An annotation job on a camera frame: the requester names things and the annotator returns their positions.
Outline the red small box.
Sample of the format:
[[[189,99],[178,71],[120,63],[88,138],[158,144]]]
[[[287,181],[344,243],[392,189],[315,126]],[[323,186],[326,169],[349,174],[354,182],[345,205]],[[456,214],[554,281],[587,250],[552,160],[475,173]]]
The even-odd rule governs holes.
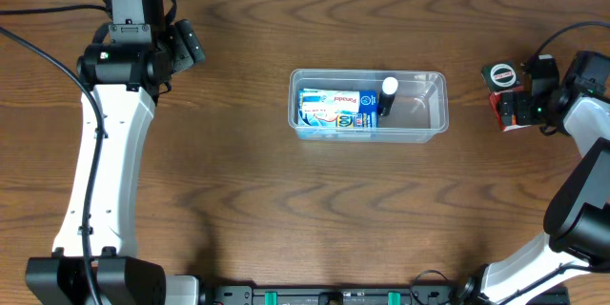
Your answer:
[[[502,132],[531,126],[530,100],[524,88],[490,93],[489,102]]]

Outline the black bottle white cap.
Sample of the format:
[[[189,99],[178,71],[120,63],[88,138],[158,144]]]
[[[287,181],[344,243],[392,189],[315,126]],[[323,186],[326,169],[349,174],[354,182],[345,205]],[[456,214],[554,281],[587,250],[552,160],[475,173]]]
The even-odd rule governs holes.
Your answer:
[[[397,89],[398,81],[395,77],[387,77],[383,80],[377,102],[377,114],[379,116],[387,116],[390,113]]]

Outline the blue cooling patch box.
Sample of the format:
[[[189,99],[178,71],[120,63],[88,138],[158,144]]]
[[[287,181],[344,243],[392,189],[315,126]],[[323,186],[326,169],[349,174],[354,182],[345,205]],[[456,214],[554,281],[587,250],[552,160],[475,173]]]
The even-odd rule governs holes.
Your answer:
[[[297,94],[298,124],[310,127],[375,128],[377,126],[377,93],[375,91],[347,92],[359,92],[358,112],[303,112],[300,109]]]

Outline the white Panadol box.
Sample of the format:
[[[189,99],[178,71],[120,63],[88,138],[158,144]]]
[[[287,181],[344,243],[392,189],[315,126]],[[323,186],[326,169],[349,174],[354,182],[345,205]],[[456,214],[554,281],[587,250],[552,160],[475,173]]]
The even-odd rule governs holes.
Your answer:
[[[298,94],[303,112],[352,113],[359,111],[358,91],[303,90]]]

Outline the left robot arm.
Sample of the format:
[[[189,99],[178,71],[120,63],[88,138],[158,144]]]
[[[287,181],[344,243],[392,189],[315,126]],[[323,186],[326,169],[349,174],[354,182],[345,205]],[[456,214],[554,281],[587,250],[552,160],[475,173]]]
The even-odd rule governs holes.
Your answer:
[[[146,135],[172,77],[205,60],[176,0],[105,0],[110,20],[73,72],[83,125],[71,199],[51,255],[25,280],[44,304],[196,304],[199,280],[137,255],[135,201]]]

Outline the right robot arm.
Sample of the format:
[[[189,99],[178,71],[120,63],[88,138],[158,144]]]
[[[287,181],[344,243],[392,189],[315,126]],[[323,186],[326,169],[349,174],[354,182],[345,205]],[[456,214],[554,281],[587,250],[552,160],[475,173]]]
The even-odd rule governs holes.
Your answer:
[[[545,135],[572,137],[582,159],[551,200],[542,233],[470,276],[453,304],[567,304],[564,281],[609,271],[609,59],[580,51],[563,77],[549,55],[531,58],[524,68],[553,83],[533,88],[517,103],[516,115]]]

